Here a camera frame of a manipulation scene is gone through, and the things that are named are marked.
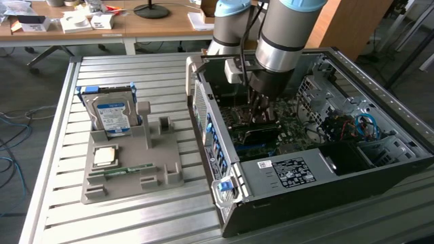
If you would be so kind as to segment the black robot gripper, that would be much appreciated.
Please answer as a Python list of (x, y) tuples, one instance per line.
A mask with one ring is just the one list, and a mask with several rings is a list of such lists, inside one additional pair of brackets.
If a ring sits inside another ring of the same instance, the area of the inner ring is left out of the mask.
[(271, 72), (268, 70), (252, 71), (248, 86), (259, 98), (257, 109), (265, 110), (271, 102), (283, 93), (295, 69), (287, 72)]

